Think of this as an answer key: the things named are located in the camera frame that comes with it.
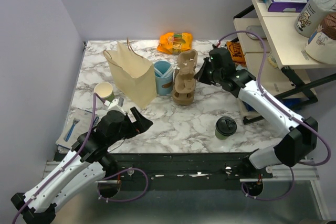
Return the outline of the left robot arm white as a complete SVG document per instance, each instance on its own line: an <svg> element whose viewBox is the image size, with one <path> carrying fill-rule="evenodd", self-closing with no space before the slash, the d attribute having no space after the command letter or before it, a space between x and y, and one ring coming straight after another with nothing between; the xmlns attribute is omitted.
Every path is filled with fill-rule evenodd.
<svg viewBox="0 0 336 224"><path fill-rule="evenodd" d="M26 223L52 223L57 210L78 191L98 180L112 179L123 171L108 152L119 140L146 132L153 122L135 107L132 122L127 113L110 110L94 129L83 133L59 165L38 185L25 193L16 193L11 201L17 217Z"/></svg>

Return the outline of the beige paper bag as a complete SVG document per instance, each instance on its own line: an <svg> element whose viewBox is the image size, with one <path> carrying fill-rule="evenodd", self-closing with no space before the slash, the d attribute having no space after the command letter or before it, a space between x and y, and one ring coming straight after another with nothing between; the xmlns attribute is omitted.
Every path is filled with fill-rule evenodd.
<svg viewBox="0 0 336 224"><path fill-rule="evenodd" d="M127 44L117 43L116 50L104 50L103 56L115 86L139 108L146 108L157 96L154 64L136 54Z"/></svg>

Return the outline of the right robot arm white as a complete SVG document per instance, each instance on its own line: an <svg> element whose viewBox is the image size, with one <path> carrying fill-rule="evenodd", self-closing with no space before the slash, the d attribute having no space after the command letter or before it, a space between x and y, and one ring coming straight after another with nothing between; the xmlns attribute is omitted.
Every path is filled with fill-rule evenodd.
<svg viewBox="0 0 336 224"><path fill-rule="evenodd" d="M259 86L255 76L247 70L236 70L227 49L212 49L194 78L204 84L221 86L249 104L276 129L282 139L278 144L256 150L247 157L241 165L246 177L255 177L260 169L271 165L293 167L316 148L314 131L318 128L317 121L312 117L304 119L284 106Z"/></svg>

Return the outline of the black plastic cup lid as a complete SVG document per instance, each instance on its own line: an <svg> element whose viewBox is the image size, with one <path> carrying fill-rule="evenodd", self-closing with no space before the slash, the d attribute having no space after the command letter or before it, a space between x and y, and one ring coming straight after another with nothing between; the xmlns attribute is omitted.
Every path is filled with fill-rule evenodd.
<svg viewBox="0 0 336 224"><path fill-rule="evenodd" d="M237 124L235 120L233 120L232 118L228 116L222 116L221 118L217 120L215 124L215 128L230 131L230 133L233 135L236 133Z"/></svg>

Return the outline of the green paper cup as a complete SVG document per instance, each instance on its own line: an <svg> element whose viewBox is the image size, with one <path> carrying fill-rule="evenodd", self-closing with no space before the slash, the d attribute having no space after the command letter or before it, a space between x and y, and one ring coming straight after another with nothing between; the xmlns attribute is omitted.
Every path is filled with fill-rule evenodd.
<svg viewBox="0 0 336 224"><path fill-rule="evenodd" d="M113 86L109 82L97 84L93 90L93 94L106 106L115 99Z"/></svg>
<svg viewBox="0 0 336 224"><path fill-rule="evenodd" d="M215 129L215 136L219 139L219 140L225 140L228 137L230 137L232 134L230 133L230 131L227 130L221 130L219 128Z"/></svg>

